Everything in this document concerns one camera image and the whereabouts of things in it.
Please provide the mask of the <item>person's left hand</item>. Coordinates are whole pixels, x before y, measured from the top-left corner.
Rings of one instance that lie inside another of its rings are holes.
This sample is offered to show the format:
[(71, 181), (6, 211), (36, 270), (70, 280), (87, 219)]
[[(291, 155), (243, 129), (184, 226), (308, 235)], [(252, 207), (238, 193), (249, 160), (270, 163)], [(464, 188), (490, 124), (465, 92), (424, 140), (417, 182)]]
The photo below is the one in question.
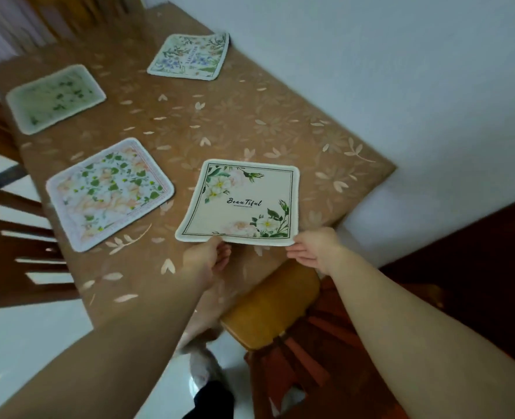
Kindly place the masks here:
[(183, 255), (181, 277), (198, 293), (209, 289), (213, 283), (212, 267), (217, 258), (217, 246), (223, 241), (213, 236), (208, 241), (191, 246)]

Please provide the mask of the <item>person's right hand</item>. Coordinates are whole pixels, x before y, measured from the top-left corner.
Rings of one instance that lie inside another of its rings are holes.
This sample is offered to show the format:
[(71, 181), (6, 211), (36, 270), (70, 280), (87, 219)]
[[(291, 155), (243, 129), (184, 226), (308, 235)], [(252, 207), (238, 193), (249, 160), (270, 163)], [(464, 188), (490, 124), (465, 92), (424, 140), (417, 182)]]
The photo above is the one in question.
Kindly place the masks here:
[(298, 263), (305, 267), (311, 267), (318, 270), (324, 275), (331, 274), (333, 256), (344, 249), (340, 240), (331, 227), (321, 227), (316, 230), (308, 231), (323, 231), (323, 241), (315, 247), (305, 247), (302, 245), (292, 244), (285, 247), (287, 258), (296, 260)]

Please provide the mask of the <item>cream cloth with white flowers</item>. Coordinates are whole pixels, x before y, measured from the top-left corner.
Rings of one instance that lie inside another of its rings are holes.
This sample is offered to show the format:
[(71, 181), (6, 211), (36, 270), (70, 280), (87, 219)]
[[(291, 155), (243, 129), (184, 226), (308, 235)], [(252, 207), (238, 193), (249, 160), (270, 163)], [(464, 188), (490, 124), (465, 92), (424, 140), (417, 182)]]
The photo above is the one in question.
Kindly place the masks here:
[(291, 246), (299, 228), (299, 181), (295, 166), (208, 159), (175, 238)]

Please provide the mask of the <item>person's left forearm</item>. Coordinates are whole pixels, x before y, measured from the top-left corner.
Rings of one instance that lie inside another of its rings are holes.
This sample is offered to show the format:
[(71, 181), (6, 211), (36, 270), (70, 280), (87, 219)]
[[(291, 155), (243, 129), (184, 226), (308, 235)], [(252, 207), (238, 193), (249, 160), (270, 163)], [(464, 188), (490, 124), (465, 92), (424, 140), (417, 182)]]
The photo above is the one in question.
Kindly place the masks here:
[(0, 407), (0, 419), (134, 419), (206, 286), (184, 269), (53, 359)]

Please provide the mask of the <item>person's right forearm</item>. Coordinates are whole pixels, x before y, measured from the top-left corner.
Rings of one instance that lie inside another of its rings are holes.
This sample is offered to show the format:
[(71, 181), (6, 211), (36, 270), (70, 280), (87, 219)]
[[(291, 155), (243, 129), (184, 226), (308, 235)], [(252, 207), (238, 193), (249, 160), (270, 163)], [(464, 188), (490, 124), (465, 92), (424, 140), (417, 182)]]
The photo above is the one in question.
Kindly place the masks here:
[(410, 418), (515, 419), (514, 359), (345, 247), (322, 263)]

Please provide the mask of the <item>wooden chair with yellow seat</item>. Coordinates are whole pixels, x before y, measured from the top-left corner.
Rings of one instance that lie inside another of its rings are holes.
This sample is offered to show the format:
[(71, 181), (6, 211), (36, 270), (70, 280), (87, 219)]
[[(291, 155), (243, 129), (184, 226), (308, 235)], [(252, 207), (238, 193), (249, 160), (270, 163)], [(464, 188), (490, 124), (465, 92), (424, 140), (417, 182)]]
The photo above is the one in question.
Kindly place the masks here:
[(221, 324), (247, 349), (255, 419), (409, 419), (329, 276), (287, 261)]

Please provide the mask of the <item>white shoe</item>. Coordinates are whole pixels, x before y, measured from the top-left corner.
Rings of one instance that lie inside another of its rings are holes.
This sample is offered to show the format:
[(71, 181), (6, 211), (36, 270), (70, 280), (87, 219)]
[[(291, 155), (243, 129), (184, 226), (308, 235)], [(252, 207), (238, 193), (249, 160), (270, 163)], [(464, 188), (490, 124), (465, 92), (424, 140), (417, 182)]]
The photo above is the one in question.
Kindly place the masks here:
[(189, 390), (193, 398), (208, 383), (218, 382), (222, 388), (230, 390), (223, 369), (215, 355), (207, 347), (197, 347), (190, 353)]

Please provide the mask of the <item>pink and green floral cloth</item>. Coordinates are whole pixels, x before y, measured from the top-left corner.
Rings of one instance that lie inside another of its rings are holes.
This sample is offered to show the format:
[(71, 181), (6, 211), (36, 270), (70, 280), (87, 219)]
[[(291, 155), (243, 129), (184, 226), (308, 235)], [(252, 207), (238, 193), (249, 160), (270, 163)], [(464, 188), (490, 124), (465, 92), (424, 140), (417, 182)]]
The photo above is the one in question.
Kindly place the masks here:
[(175, 188), (130, 137), (52, 176), (46, 192), (71, 248), (83, 253), (170, 200)]

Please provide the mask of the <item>brown floral tablecloth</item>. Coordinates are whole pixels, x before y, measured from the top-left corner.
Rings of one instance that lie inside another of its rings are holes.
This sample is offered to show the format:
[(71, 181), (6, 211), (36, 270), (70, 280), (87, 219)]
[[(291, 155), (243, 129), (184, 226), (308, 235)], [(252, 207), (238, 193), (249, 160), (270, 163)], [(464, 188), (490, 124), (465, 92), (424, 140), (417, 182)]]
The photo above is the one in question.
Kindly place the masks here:
[[(164, 4), (0, 63), (4, 114), (94, 327), (140, 302), (151, 279), (175, 277), (173, 269), (188, 245), (177, 241), (174, 232), (205, 160), (296, 166), (301, 172), (299, 224), (304, 228), (339, 224), (396, 169), (232, 44), (213, 81), (146, 73), (170, 34), (209, 33), (179, 7)], [(24, 135), (5, 95), (72, 64), (87, 67), (107, 100), (34, 136)], [(75, 253), (45, 183), (127, 137), (149, 151), (170, 177), (175, 195), (96, 248)]]

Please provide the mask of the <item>black trouser leg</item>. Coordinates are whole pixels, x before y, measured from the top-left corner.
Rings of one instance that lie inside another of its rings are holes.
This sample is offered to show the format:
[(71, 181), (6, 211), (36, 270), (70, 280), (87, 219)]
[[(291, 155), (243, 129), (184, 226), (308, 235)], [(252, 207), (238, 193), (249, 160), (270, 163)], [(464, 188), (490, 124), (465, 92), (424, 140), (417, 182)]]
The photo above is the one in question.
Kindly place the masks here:
[(194, 408), (184, 419), (233, 419), (235, 398), (221, 381), (209, 381), (194, 398)]

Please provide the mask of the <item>dark brown wooden cabinet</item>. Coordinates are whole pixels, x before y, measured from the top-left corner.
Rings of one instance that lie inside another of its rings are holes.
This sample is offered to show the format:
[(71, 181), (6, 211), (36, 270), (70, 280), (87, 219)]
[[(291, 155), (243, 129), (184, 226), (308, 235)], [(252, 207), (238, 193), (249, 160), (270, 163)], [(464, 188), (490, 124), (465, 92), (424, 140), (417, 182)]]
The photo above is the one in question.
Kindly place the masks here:
[(515, 359), (515, 203), (381, 267), (399, 283), (435, 284), (444, 311)]

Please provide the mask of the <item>blue floral cloth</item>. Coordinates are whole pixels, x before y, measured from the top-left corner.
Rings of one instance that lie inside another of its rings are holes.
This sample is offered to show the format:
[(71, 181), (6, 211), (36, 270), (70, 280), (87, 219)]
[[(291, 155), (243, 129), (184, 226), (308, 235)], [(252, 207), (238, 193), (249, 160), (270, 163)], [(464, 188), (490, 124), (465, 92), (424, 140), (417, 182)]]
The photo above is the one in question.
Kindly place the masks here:
[(169, 35), (146, 72), (157, 77), (215, 80), (225, 62), (230, 42), (227, 32), (209, 35)]

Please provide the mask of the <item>pale green leaf cloth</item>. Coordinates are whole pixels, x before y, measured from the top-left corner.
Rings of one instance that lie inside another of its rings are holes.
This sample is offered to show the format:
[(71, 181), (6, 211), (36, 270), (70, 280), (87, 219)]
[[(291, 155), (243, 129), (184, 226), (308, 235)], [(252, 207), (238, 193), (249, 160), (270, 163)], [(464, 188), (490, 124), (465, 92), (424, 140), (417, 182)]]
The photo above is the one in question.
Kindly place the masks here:
[(20, 85), (6, 95), (16, 125), (25, 135), (39, 133), (106, 99), (100, 85), (81, 64)]

